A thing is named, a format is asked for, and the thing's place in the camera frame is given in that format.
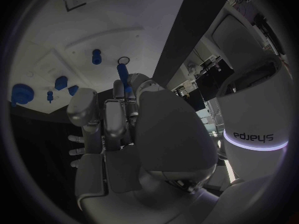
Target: sharpa logo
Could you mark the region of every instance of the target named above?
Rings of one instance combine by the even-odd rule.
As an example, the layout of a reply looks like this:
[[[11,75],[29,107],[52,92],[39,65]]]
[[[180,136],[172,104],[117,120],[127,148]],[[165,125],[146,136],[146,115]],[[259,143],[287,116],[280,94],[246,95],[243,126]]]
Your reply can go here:
[[[258,140],[259,142],[265,143],[266,141],[272,141],[274,134],[268,134],[268,135],[249,135],[246,133],[234,133],[235,138],[240,138],[243,140],[250,140],[255,141]]]

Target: blue object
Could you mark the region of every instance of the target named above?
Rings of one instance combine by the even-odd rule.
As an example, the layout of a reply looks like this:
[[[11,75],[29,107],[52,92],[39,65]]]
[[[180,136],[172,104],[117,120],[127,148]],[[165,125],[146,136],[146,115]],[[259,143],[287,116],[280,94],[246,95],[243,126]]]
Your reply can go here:
[[[120,79],[124,84],[125,92],[129,93],[132,91],[132,88],[128,85],[128,70],[125,64],[119,64],[117,66],[117,71],[119,73]]]
[[[102,62],[101,51],[96,49],[92,52],[92,63],[99,65]]]
[[[51,101],[53,100],[53,92],[48,91],[47,95],[48,95],[47,100],[51,103]]]
[[[56,79],[55,81],[55,89],[62,90],[63,88],[67,87],[67,78],[65,76],[61,76]]]
[[[11,106],[16,107],[16,103],[25,105],[34,98],[34,91],[24,84],[16,84],[11,92]]]
[[[77,92],[78,89],[79,89],[78,86],[72,86],[68,90],[69,90],[70,95],[74,96],[76,94],[76,92]]]

